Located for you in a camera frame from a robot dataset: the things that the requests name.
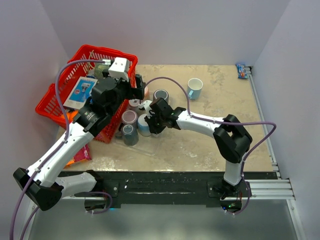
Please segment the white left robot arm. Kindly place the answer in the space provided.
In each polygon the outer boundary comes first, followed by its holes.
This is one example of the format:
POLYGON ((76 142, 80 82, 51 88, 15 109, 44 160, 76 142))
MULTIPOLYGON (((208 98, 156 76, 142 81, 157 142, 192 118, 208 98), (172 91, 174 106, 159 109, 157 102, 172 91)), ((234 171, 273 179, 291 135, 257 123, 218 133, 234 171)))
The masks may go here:
POLYGON ((103 178, 92 170, 68 177, 59 174, 81 148, 110 124, 125 100, 144 99, 146 84, 139 74, 134 79, 135 87, 123 78, 108 76, 99 80, 65 134, 33 165, 13 173, 22 194, 42 211, 51 209, 66 196, 80 193, 99 196, 103 192, 103 178))

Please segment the blue white round mug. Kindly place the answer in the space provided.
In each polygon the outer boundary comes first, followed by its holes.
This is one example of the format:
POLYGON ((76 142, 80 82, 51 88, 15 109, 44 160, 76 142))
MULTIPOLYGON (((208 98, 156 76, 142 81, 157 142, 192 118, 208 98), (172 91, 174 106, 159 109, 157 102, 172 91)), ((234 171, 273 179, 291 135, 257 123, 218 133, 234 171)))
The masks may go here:
POLYGON ((137 120, 137 128, 138 128, 138 132, 144 136, 144 137, 149 137, 151 136, 151 132, 150 132, 150 128, 149 128, 149 125, 148 123, 146 122, 145 120, 145 117, 147 115, 144 113, 144 114, 141 114, 137 120))

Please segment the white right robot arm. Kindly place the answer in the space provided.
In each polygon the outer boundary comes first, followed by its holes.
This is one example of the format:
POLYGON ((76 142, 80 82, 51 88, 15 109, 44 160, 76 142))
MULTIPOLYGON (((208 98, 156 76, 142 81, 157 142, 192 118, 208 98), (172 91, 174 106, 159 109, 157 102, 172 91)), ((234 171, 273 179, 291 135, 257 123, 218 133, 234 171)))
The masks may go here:
POLYGON ((221 183, 212 187, 221 199, 233 197, 241 190, 244 158, 253 141, 248 131, 234 115, 209 117, 186 108, 172 107, 163 99, 146 100, 140 107, 144 110, 149 131, 158 135, 164 129, 193 131, 215 140, 221 156, 225 159, 225 172, 221 183))

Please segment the dark grey mug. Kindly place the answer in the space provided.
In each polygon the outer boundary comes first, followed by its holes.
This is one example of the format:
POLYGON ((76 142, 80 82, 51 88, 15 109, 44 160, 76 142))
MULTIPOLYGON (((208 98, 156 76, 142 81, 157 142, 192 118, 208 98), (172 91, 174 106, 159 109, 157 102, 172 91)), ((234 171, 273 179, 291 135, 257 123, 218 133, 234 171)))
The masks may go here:
POLYGON ((168 103, 169 102, 169 93, 164 89, 157 89, 153 93, 153 101, 160 99, 160 98, 164 99, 168 103))

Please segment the light blue square mug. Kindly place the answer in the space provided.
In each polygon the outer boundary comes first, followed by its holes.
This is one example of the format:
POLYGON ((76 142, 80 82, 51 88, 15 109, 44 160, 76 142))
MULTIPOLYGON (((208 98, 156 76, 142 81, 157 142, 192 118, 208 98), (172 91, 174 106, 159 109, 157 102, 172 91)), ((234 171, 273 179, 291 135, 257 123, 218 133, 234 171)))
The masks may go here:
POLYGON ((187 94, 190 100, 197 100, 203 89, 203 82, 198 78, 191 78, 187 83, 187 94))

